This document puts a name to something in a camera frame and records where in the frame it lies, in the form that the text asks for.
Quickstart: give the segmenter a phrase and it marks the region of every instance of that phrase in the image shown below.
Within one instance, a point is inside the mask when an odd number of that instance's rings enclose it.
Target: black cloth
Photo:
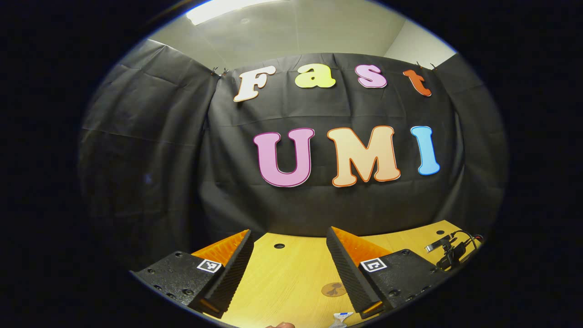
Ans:
[[[299,88],[305,64],[330,67],[331,88]],[[236,103],[239,74],[273,65],[265,87]],[[387,86],[369,89],[354,68],[375,65]],[[418,93],[403,71],[424,78]],[[367,145],[378,125],[395,130],[401,176],[390,182],[357,175],[337,188],[329,130],[349,127]],[[440,171],[423,176],[410,129],[429,126]],[[292,188],[259,172],[253,138],[278,132],[279,169],[296,165],[287,133],[312,128],[311,174]],[[356,235],[415,228],[446,219],[474,233],[496,216],[506,179],[504,133],[483,84],[453,56],[435,70],[361,54],[308,54],[237,68],[223,77],[179,51],[146,40],[108,75],[91,102],[80,144],[80,176],[98,231],[131,267],[173,250],[194,250],[252,229],[325,236],[333,225]]]

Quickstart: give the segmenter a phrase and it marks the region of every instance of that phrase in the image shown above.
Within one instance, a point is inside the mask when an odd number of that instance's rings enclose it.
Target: table surface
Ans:
[[[436,263],[443,257],[443,250],[427,253],[425,246],[443,236],[437,234],[439,230],[448,234],[459,228],[440,221],[416,229],[362,238],[391,252],[410,249]],[[467,238],[460,235],[453,245],[465,240]],[[278,243],[285,247],[273,247]],[[470,243],[466,255],[473,250]],[[334,322],[334,313],[354,312],[348,294],[329,297],[321,292],[324,285],[333,282],[342,281],[326,246],[326,238],[266,233],[255,242],[231,305],[219,320],[240,328],[266,328],[280,322],[290,322],[296,328],[328,328]],[[365,320],[355,312],[344,323],[351,326],[362,321]]]

